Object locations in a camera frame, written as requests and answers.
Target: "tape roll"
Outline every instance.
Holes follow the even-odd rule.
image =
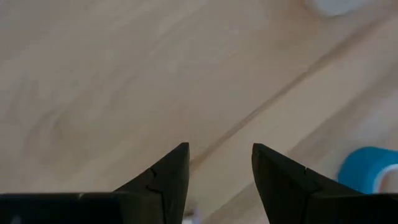
[[[384,175],[398,168],[398,152],[364,147],[351,153],[338,173],[338,182],[364,194],[379,192]]]

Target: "white object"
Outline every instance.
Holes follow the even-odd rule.
[[[368,0],[305,0],[307,6],[322,16],[339,16],[361,7]]]

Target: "wooden surface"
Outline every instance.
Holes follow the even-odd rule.
[[[108,191],[183,141],[205,223],[264,223],[251,144],[398,149],[394,0],[0,0],[1,192]]]

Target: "blue tape roll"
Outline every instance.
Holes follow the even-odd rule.
[[[338,173],[338,182],[364,194],[374,194],[383,173],[397,164],[397,151],[364,147],[346,158]]]

